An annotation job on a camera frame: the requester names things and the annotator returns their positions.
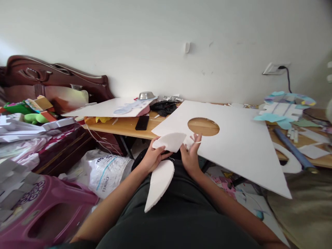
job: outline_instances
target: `metal bowl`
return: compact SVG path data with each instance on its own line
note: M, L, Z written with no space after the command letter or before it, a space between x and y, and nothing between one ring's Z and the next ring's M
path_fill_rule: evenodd
M155 97L152 92L141 92L138 99L153 99Z

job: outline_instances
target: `circular hole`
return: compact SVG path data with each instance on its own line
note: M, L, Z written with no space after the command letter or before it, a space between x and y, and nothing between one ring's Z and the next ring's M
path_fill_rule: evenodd
M219 133L219 126L217 123L206 118L193 118L188 121L188 128L196 134L202 134L202 136L214 136Z

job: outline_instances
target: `wooden desk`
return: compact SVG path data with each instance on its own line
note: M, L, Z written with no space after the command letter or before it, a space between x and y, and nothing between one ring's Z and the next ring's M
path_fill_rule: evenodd
M155 134L153 134L151 131L162 121L164 121L166 118L164 117L157 117L156 119L154 118L158 114L154 111L150 111L150 120L148 123L148 127L146 131L136 131L135 126L138 121L138 117L133 117L133 118L119 118L119 120L112 125L114 122L115 118L107 121L106 123L97 123L97 124L92 124L89 125L90 130L94 131L101 131L101 132L106 132L106 133L113 133L113 134L118 134L118 135L123 135L123 136L131 136L131 137L137 137L137 138L144 138L144 139L153 139L156 137ZM193 120L190 120L188 122L188 127L195 133L202 133L204 136L212 136L219 131L219 127L215 125L212 121L207 121L204 118L196 118ZM282 144L282 142L277 138L275 133L273 132L275 126L270 126L269 132L271 135L271 139L273 142L276 142L277 144ZM324 132L320 132L321 128L319 127L309 127L308 129L317 132L321 135L326 136ZM298 144L294 144L297 148L304 146L304 145L309 145L313 144L315 141L311 140L310 138L307 138L303 135L298 136ZM321 149L324 149L324 145L319 145L317 146ZM278 158L280 160L286 160L287 158L280 152L277 151ZM324 157L320 157L318 159L310 159L308 160L315 166L320 166L320 167L326 167L326 168L332 168L332 154L329 154Z

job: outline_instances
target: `hand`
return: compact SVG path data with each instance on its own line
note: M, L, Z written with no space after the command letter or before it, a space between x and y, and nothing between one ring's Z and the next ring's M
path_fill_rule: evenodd
M151 141L150 146L149 146L148 150L146 151L144 158L142 159L140 164L137 166L138 168L145 170L146 173L148 173L148 174L151 173L162 160L166 159L167 157L169 157L170 155L173 154L173 152L170 152L170 153L162 155L162 153L165 152L165 150L164 150L165 146L159 147L157 149L152 148L152 144L158 138L160 138L160 137L156 137Z
M197 154L198 148L201 145L200 142L202 141L202 135L194 134L193 140L195 143L192 145L189 151L187 151L184 144L182 144L180 147L183 166L186 169L188 175L190 175L192 178L197 173L202 172L198 164L198 154Z

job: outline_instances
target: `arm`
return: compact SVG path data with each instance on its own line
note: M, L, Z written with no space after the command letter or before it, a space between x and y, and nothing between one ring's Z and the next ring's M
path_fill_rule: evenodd
M172 154L161 155L164 152L165 146L158 149L152 148L153 142L158 138L151 141L141 163L86 219L77 234L70 241L71 243L79 240L89 240L98 243L116 224L122 211L143 180L158 166L161 160Z
M194 137L195 142L200 142L202 139L201 135L195 134ZM222 213L230 217L264 248L288 248L262 221L203 174L198 164L199 146L200 143L193 144L189 152L184 145L180 148L183 166L191 178L210 196Z

